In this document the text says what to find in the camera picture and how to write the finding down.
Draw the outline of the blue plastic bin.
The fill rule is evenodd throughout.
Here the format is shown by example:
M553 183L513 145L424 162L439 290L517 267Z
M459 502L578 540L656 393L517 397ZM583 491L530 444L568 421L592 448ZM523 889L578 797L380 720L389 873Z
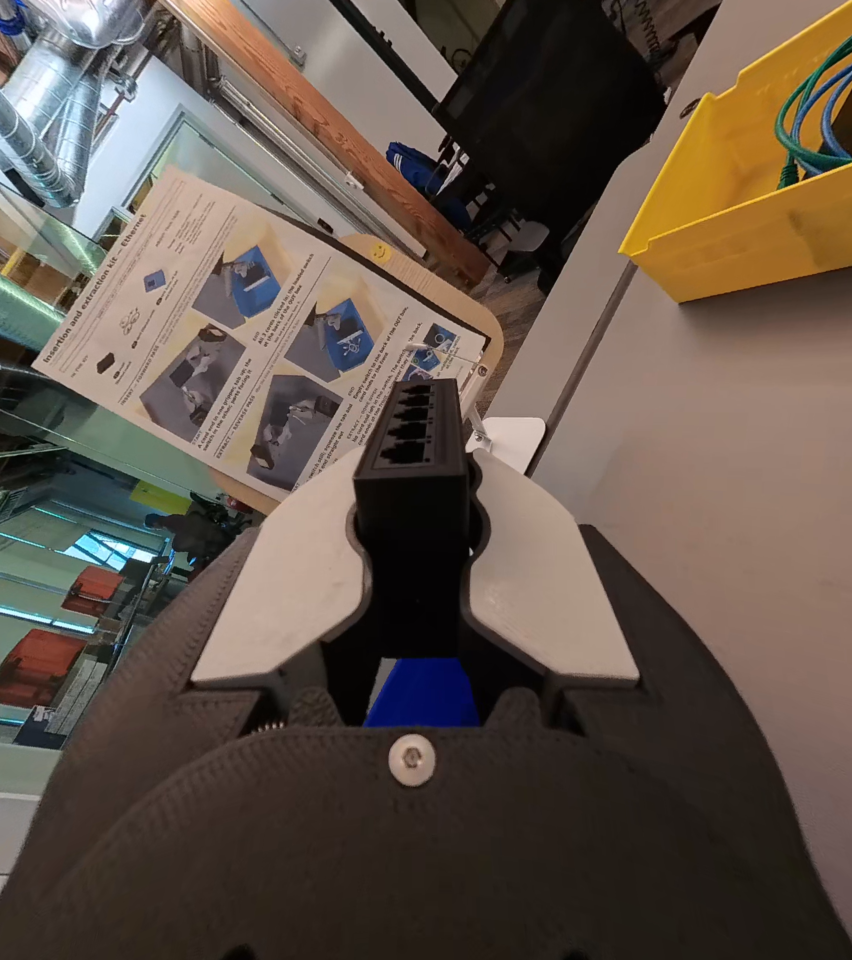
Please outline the blue plastic bin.
M366 728L475 728L480 716L456 657L401 658L392 666L362 724Z

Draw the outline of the wooden beam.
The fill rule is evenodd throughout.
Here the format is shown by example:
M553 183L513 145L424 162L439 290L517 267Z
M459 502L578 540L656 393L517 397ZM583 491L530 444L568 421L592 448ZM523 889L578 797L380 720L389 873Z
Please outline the wooden beam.
M434 209L232 3L164 1L163 6L271 97L466 289L482 282L491 266L485 253Z

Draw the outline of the yellow plastic bin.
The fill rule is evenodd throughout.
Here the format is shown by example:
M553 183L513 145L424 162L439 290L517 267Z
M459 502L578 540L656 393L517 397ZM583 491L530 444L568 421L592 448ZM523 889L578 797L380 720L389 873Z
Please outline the yellow plastic bin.
M706 93L624 236L676 303L852 267L852 164L779 190L788 95L852 34L852 2Z

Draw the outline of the silver ventilation duct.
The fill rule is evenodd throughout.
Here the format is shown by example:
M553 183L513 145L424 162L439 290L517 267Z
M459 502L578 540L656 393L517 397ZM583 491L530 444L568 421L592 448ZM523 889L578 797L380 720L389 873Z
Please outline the silver ventilation duct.
M0 85L0 170L43 204L81 199L103 85L144 26L144 2L0 2L0 32L24 42Z

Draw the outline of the black monitor screen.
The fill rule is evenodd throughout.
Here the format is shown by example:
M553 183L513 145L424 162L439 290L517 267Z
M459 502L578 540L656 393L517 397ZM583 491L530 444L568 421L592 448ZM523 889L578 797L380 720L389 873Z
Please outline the black monitor screen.
M562 241L666 108L599 1L510 1L434 116L515 211Z

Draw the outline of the red machine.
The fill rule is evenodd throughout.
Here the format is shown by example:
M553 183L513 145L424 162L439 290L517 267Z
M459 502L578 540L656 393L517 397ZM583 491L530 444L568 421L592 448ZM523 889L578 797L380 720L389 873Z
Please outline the red machine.
M86 646L82 636L30 630L0 663L0 705L49 707Z
M91 618L102 618L122 583L120 572L109 567L88 565L72 582L61 608Z

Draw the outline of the white stand base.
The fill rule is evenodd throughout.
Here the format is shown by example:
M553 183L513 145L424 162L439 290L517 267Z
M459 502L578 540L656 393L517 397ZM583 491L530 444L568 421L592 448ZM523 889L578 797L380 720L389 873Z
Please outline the white stand base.
M545 438L546 422L534 416L490 416L473 429L465 449L484 450L520 474L526 474Z

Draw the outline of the blue striped bag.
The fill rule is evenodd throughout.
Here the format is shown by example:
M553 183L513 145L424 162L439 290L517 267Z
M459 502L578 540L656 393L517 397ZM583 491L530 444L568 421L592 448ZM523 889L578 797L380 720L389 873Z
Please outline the blue striped bag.
M437 209L457 230L465 233L472 220L466 205L459 198L439 198L450 167L398 141L389 143L385 153L392 165L420 195Z

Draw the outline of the yellow paper note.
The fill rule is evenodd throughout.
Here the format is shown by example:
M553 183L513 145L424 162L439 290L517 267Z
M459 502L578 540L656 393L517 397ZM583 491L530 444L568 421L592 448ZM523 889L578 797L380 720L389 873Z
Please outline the yellow paper note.
M188 496L180 496L142 479L132 488L129 499L162 515L184 515L192 506L192 499Z

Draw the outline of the black ethernet switch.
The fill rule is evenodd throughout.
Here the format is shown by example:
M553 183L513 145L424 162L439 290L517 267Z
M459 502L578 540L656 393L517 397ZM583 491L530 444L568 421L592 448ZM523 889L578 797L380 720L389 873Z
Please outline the black ethernet switch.
M453 378L393 385L353 477L368 560L358 624L383 657L451 658L469 556L470 473Z

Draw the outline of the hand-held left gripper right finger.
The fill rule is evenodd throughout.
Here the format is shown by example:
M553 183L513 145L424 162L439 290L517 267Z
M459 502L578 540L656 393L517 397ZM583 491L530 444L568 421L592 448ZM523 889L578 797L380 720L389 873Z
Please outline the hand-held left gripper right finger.
M483 521L465 618L484 639L568 689L633 689L640 671L572 514L493 454L472 454Z

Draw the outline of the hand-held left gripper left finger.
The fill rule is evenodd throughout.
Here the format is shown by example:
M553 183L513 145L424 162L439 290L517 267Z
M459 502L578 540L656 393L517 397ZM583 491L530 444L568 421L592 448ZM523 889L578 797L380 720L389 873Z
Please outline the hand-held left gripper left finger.
M344 454L266 518L192 669L195 687L250 689L276 679L360 616L371 576L350 524L363 452Z

